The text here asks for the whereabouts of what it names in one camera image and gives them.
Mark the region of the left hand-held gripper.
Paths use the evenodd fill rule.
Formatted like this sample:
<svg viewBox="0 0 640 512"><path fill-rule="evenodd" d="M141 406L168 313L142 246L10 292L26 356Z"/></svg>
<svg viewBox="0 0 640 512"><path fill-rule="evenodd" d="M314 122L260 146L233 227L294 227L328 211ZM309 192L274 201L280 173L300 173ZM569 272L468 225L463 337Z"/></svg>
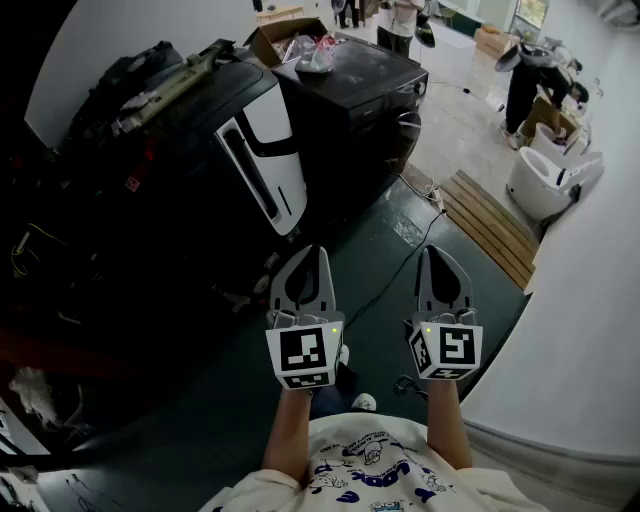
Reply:
<svg viewBox="0 0 640 512"><path fill-rule="evenodd" d="M334 311L330 262L322 246L309 245L282 266L271 284L270 307L275 310L269 312L265 336L282 387L312 390L334 385L345 316ZM290 312L300 309L320 312Z"/></svg>

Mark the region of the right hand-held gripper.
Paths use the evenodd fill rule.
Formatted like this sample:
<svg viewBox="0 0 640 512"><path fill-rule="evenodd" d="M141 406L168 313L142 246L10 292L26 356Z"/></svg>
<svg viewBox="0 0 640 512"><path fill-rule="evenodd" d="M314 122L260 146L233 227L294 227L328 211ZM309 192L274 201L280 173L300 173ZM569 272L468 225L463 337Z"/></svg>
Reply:
<svg viewBox="0 0 640 512"><path fill-rule="evenodd" d="M477 371L483 327L477 323L476 309L470 308L471 279L435 245L427 245L418 259L416 300L419 311L403 325L418 377L457 381Z"/></svg>

